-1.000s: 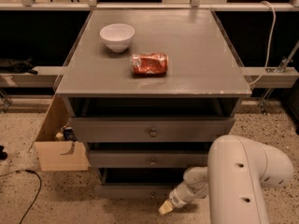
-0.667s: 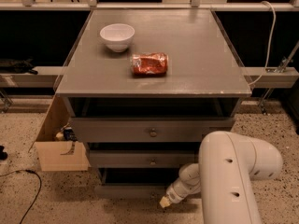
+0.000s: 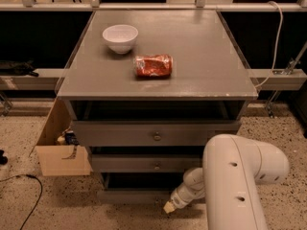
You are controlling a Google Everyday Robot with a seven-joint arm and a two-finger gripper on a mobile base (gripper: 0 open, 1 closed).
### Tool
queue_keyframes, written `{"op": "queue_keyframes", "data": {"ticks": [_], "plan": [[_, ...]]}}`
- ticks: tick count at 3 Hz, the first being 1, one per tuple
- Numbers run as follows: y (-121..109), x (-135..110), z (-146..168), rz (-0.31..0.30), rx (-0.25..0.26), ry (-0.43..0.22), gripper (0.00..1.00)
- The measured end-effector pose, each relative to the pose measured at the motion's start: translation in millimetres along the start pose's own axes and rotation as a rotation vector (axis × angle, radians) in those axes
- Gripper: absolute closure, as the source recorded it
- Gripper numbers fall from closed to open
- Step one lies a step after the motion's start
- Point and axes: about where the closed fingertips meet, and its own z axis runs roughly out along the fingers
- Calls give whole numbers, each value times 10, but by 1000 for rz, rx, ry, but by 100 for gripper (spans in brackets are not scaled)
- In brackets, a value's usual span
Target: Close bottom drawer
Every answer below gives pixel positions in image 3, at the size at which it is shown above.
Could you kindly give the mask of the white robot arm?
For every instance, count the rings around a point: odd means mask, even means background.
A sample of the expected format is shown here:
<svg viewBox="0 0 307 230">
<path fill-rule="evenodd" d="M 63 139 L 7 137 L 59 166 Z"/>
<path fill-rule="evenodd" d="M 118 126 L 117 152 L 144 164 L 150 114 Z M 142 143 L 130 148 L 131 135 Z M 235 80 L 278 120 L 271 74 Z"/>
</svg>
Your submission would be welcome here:
<svg viewBox="0 0 307 230">
<path fill-rule="evenodd" d="M 269 230 L 257 186 L 279 183 L 289 171 L 285 153 L 270 143 L 216 135 L 204 148 L 202 166 L 185 172 L 164 211 L 204 198 L 208 230 Z"/>
</svg>

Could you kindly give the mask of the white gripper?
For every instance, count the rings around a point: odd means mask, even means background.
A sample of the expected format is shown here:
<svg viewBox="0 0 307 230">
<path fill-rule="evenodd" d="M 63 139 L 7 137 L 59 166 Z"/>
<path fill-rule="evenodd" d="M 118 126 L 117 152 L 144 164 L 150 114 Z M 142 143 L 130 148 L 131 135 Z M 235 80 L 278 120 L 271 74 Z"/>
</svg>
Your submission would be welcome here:
<svg viewBox="0 0 307 230">
<path fill-rule="evenodd" d="M 182 209 L 191 203 L 193 200 L 201 199 L 204 197 L 204 186 L 196 184 L 188 186 L 181 183 L 171 193 L 170 200 L 167 201 L 163 207 L 166 214 L 174 212 L 176 209 Z"/>
</svg>

